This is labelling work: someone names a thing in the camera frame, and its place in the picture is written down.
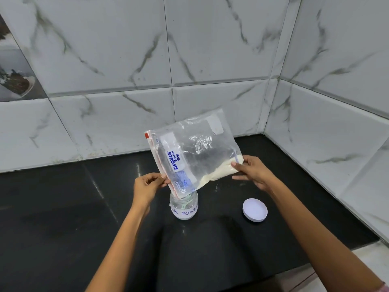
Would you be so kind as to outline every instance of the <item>jar label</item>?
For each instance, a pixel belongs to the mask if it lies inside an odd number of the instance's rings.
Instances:
[[[198,209],[198,201],[196,205],[192,206],[189,209],[177,209],[176,207],[173,207],[171,204],[170,204],[170,209],[178,219],[186,220],[192,218],[192,216],[196,214]]]

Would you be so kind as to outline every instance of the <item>person's right hand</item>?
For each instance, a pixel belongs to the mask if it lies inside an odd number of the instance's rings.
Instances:
[[[233,175],[235,180],[252,180],[254,184],[263,191],[269,192],[270,187],[267,184],[269,178],[274,177],[273,173],[262,163],[258,157],[243,156],[243,164],[232,162],[231,166],[236,170],[243,172],[243,175]]]

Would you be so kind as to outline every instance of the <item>black granite surface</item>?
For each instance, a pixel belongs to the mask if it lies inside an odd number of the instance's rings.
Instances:
[[[236,139],[262,159],[349,248],[378,240],[263,135]],[[0,174],[0,291],[83,291],[131,206],[134,178],[157,167],[150,152]],[[180,221],[169,190],[139,232],[129,291],[221,291],[308,263],[275,204],[250,182],[225,177],[198,190],[199,210]],[[268,217],[242,214],[257,198]]]

